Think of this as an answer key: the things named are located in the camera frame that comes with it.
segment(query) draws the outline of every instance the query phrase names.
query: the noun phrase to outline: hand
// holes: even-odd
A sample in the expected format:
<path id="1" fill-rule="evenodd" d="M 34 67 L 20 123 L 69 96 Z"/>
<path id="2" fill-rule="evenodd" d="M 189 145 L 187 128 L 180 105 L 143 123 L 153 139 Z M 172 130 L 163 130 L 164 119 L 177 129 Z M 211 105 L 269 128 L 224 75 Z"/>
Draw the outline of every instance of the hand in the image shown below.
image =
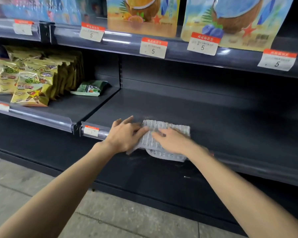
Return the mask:
<path id="1" fill-rule="evenodd" d="M 131 123 L 132 120 L 133 116 L 124 121 L 119 119 L 113 122 L 107 138 L 103 141 L 110 144 L 116 153 L 126 152 L 133 148 L 149 130 L 148 127 L 141 127 L 140 123 Z"/>
<path id="2" fill-rule="evenodd" d="M 172 128 L 159 129 L 159 131 L 166 136 L 163 137 L 157 132 L 152 133 L 152 137 L 158 141 L 161 146 L 168 152 L 185 155 L 185 151 L 193 141 L 182 134 L 180 131 Z"/>

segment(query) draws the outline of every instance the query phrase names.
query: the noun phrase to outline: green snack bag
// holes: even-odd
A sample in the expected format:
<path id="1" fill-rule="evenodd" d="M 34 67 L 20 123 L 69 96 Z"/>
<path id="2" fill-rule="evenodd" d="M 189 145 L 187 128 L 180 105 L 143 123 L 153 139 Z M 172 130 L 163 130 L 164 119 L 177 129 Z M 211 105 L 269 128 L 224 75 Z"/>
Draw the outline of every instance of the green snack bag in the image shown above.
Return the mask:
<path id="1" fill-rule="evenodd" d="M 107 81 L 91 80 L 82 82 L 76 91 L 71 91 L 75 95 L 99 96 Z"/>

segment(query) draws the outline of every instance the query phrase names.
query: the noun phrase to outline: starfish illustration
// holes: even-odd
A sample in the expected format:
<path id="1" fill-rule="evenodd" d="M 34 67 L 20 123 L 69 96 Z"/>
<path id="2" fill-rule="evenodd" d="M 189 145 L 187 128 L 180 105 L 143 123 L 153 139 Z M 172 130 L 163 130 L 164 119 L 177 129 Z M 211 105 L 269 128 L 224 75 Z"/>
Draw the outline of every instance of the starfish illustration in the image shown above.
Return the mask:
<path id="1" fill-rule="evenodd" d="M 244 38 L 246 36 L 250 36 L 252 31 L 256 30 L 256 28 L 252 28 L 252 24 L 249 24 L 247 28 L 242 28 L 242 30 L 244 31 L 242 38 Z"/>
<path id="2" fill-rule="evenodd" d="M 160 24 L 160 19 L 161 19 L 162 17 L 158 17 L 158 14 L 152 19 L 153 21 L 154 21 L 154 23 L 155 24 Z"/>
<path id="3" fill-rule="evenodd" d="M 29 101 L 31 99 L 34 99 L 34 101 L 38 104 L 39 103 L 39 96 L 45 97 L 45 94 L 43 92 L 41 92 L 41 90 L 42 90 L 42 87 L 40 87 L 37 90 L 33 90 L 33 91 L 30 91 L 30 92 L 27 92 L 29 96 L 26 99 L 26 101 Z"/>

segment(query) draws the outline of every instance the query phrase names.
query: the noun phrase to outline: white price tag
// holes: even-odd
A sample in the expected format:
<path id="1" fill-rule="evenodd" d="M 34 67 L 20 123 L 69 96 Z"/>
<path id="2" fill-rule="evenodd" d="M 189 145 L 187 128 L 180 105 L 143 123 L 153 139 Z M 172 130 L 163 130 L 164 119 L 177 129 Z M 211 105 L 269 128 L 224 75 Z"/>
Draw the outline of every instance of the white price tag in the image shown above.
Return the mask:
<path id="1" fill-rule="evenodd" d="M 103 38 L 104 33 L 105 33 L 104 27 L 82 22 L 82 28 L 79 33 L 79 36 L 87 40 L 100 42 Z"/>
<path id="2" fill-rule="evenodd" d="M 10 106 L 6 103 L 0 103 L 0 110 L 9 112 Z"/>
<path id="3" fill-rule="evenodd" d="M 168 42 L 143 37 L 140 44 L 140 54 L 165 58 Z"/>
<path id="4" fill-rule="evenodd" d="M 13 30 L 16 34 L 32 36 L 32 21 L 14 20 Z"/>
<path id="5" fill-rule="evenodd" d="M 258 67 L 289 71 L 296 61 L 297 53 L 265 49 Z"/>
<path id="6" fill-rule="evenodd" d="M 193 32 L 187 50 L 214 56 L 221 39 Z"/>
<path id="7" fill-rule="evenodd" d="M 99 128 L 95 128 L 95 127 L 92 127 L 92 126 L 85 125 L 83 132 L 86 135 L 91 135 L 91 136 L 98 137 Z"/>

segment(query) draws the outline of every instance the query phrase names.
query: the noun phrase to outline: blueberry illustration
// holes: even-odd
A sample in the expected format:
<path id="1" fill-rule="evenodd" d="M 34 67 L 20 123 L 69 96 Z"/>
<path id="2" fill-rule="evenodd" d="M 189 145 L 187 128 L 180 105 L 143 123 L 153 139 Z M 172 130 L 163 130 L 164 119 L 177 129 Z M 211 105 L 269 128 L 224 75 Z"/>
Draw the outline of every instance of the blueberry illustration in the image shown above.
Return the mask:
<path id="1" fill-rule="evenodd" d="M 213 31 L 214 26 L 212 24 L 208 24 L 202 28 L 202 34 L 210 35 L 211 31 Z"/>
<path id="2" fill-rule="evenodd" d="M 211 31 L 210 36 L 211 37 L 218 37 L 218 38 L 222 38 L 223 37 L 223 30 L 220 28 L 215 28 Z"/>

